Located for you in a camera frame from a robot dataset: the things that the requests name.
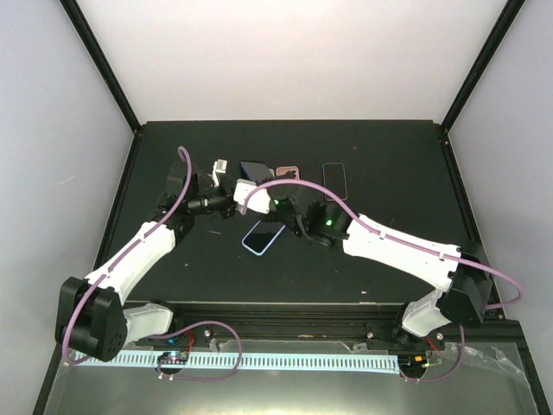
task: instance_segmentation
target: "perforated white strip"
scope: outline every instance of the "perforated white strip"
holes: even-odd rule
[[[148,367],[156,365],[162,352],[122,350],[108,362],[89,359],[80,366],[94,367]],[[162,367],[186,367],[195,369],[230,369],[236,363],[238,353],[192,352],[185,364],[163,364]],[[375,354],[279,354],[244,353],[241,370],[302,370],[332,372],[376,372],[398,374],[396,356]]]

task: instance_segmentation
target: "robotic arm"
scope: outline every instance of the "robotic arm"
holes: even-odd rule
[[[168,193],[158,208],[113,259],[93,271],[85,279],[69,278],[60,290],[55,338],[61,343],[68,322],[83,294],[103,275],[98,288],[80,312],[69,338],[69,347],[84,354],[109,361],[129,342],[149,335],[166,333],[173,318],[168,307],[148,303],[143,307],[124,310],[124,303],[138,281],[164,255],[171,252],[194,226],[199,214],[219,212],[223,219],[234,215],[236,208],[245,213],[248,195],[256,189],[255,182],[231,181],[226,176],[226,161],[218,160],[211,176],[192,176],[191,186],[174,214],[155,232],[144,235],[173,206],[182,187],[182,167],[175,165],[168,177]],[[367,232],[357,221],[335,203],[319,203],[311,189],[297,184],[259,189],[247,202],[247,208],[259,212],[263,220],[280,221],[296,236],[321,243],[326,247],[341,247],[346,255],[376,260],[408,272],[435,287],[427,296],[405,304],[397,321],[390,327],[372,330],[375,348],[425,350],[421,340],[450,322],[468,327],[482,322],[492,288],[491,279],[483,272],[459,265],[443,255],[464,257],[480,262],[482,251],[477,246],[438,244],[383,227],[360,216],[362,222],[377,229]],[[420,252],[387,239],[386,235],[442,252],[439,257]],[[120,254],[127,252],[123,259]]]

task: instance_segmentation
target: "blue phone case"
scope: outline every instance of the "blue phone case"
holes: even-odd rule
[[[267,246],[261,251],[261,252],[255,252],[254,250],[252,250],[248,245],[246,245],[244,243],[245,239],[248,237],[248,235],[250,233],[253,232],[253,230],[256,228],[257,225],[259,225],[259,223],[261,223],[261,220],[258,220],[257,223],[250,229],[250,231],[244,236],[244,238],[242,239],[242,246],[247,249],[248,251],[250,251],[251,253],[253,253],[254,255],[257,255],[258,257],[260,257],[261,255],[263,255],[264,253],[267,252],[267,250],[269,249],[269,246],[273,245],[273,242],[275,242],[275,239],[278,238],[278,235],[281,234],[281,232],[284,230],[284,228],[286,227],[285,225],[283,225],[283,227],[281,227],[277,233],[275,233],[275,236],[273,237],[273,239],[270,240],[270,242],[267,244]]]

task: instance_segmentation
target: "black table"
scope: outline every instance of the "black table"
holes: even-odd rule
[[[109,255],[118,251],[156,206],[176,148],[210,171],[218,158],[238,171],[240,160],[269,167],[296,165],[303,179],[322,181],[321,166],[346,165],[353,210],[425,239],[460,244],[467,238],[442,147],[431,121],[149,122],[143,135]],[[241,246],[255,214],[200,217],[160,260],[130,300],[209,303],[405,303],[432,288],[367,259],[312,246],[282,234],[257,257]]]

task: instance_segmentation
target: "black mat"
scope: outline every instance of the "black mat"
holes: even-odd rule
[[[296,165],[321,182],[321,166],[346,165],[353,210],[416,236],[461,243],[466,234],[435,125],[429,121],[205,121],[147,123],[110,256],[133,236],[165,189],[176,148],[201,168],[225,158]],[[404,303],[431,287],[367,259],[282,234],[257,257],[241,246],[255,214],[201,217],[137,285],[130,300],[256,303]]]

